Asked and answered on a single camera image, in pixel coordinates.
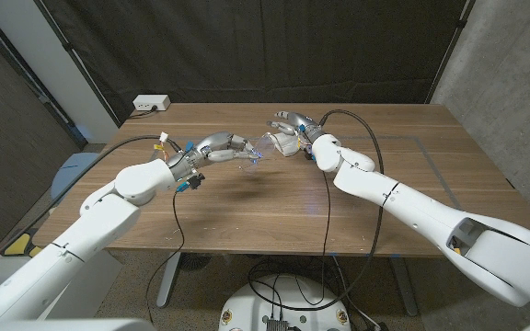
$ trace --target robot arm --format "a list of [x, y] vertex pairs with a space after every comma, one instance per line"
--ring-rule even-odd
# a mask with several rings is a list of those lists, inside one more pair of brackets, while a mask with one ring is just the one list
[[371, 158], [341, 147], [336, 137], [323, 132], [311, 119], [287, 112], [276, 116], [288, 119], [295, 128], [294, 144], [298, 139], [312, 143], [302, 149], [314, 156], [321, 170], [337, 172], [337, 188], [384, 207], [427, 238], [484, 290], [515, 306], [530, 302], [530, 230], [445, 206], [375, 172]]
[[84, 201], [75, 223], [0, 286], [0, 321], [38, 318], [91, 257], [136, 224], [138, 207], [158, 189], [197, 188], [203, 180], [197, 169], [234, 158], [259, 156], [244, 138], [218, 132], [167, 161], [124, 168]]

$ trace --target wooden table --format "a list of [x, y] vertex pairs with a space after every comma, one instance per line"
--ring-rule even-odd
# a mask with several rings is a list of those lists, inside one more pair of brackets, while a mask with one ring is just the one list
[[[169, 133], [184, 146], [217, 131], [256, 140], [279, 110], [319, 120], [328, 110], [343, 108], [368, 121], [378, 137], [386, 174], [449, 205], [518, 223], [530, 229], [530, 206], [469, 137], [449, 111], [438, 105], [332, 104], [172, 104], [167, 111], [127, 120], [109, 145], [143, 134]], [[332, 115], [325, 131], [343, 146], [377, 159], [367, 132], [344, 115]], [[147, 162], [154, 141], [129, 143], [106, 157], [70, 191], [34, 238], [46, 245], [78, 217], [89, 194], [126, 166]], [[302, 154], [279, 153], [259, 164], [252, 176], [239, 162], [201, 169], [206, 176], [197, 190], [177, 197], [185, 233], [185, 252], [318, 255], [327, 226], [328, 201], [322, 173]], [[368, 253], [374, 237], [377, 206], [332, 185], [328, 254]], [[159, 192], [138, 223], [110, 247], [175, 250], [180, 244], [171, 197]], [[385, 213], [376, 254], [440, 257], [439, 251], [406, 225]]]

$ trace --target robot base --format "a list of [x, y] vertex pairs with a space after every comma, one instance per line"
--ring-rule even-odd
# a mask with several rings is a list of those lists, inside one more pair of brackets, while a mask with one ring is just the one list
[[[277, 275], [265, 276], [259, 279], [270, 286]], [[302, 293], [310, 302], [318, 302], [322, 297], [322, 286], [310, 279], [299, 277], [298, 282]], [[253, 282], [255, 289], [266, 298], [272, 298], [273, 290], [263, 284]], [[294, 275], [282, 274], [275, 281], [275, 290], [282, 296], [282, 304], [299, 307], [313, 308], [322, 306], [333, 301], [337, 296], [329, 289], [324, 290], [324, 300], [316, 306], [310, 305], [304, 300]], [[345, 306], [341, 301], [336, 302], [329, 308], [311, 311], [297, 312], [288, 309], [282, 310], [280, 318], [280, 307], [273, 308], [273, 319], [271, 320], [271, 304], [262, 300], [247, 284], [233, 294], [226, 302], [220, 315], [218, 330], [220, 331], [248, 331], [248, 330], [328, 330], [328, 331], [351, 331], [349, 317], [346, 314]]]

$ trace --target white power strip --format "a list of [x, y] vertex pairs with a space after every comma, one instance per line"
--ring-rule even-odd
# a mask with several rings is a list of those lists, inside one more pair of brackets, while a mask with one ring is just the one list
[[132, 102], [136, 110], [151, 110], [156, 106], [156, 110], [167, 110], [171, 104], [168, 95], [139, 95]]

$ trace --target blue connector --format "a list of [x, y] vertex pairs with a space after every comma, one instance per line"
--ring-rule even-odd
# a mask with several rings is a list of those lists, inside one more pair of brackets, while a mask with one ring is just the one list
[[181, 185], [179, 185], [176, 189], [177, 192], [183, 192], [184, 190], [188, 189], [188, 187], [190, 186], [190, 183], [188, 182], [185, 182]]
[[193, 142], [188, 142], [188, 144], [185, 145], [185, 153], [189, 152], [193, 148]]

